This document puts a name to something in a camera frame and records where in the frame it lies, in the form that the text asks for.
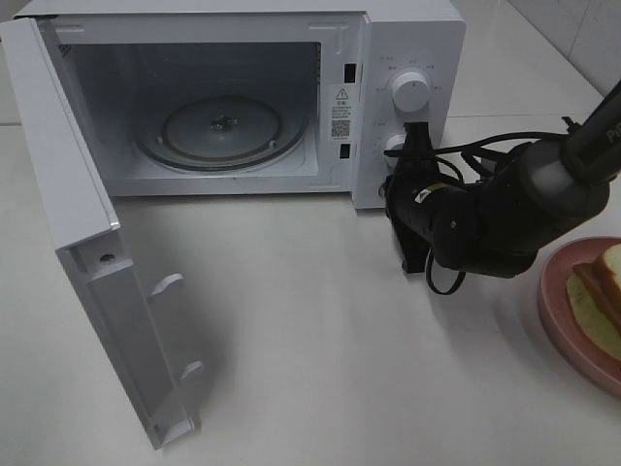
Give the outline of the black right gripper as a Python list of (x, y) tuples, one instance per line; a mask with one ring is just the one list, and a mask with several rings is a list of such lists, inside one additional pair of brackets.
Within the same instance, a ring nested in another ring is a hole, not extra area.
[(429, 243), (417, 233), (432, 233), (439, 191), (465, 184), (457, 167), (435, 156), (427, 121), (404, 125), (404, 157), (386, 180), (386, 212), (395, 229), (408, 275), (425, 272)]

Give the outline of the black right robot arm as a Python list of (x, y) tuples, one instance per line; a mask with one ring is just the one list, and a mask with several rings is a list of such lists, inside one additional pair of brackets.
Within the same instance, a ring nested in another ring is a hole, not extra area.
[(566, 133), (513, 132), (435, 149), (423, 122), (385, 156), (386, 213), (408, 274), (434, 265), (513, 278), (547, 244), (597, 216), (620, 174), (620, 88)]

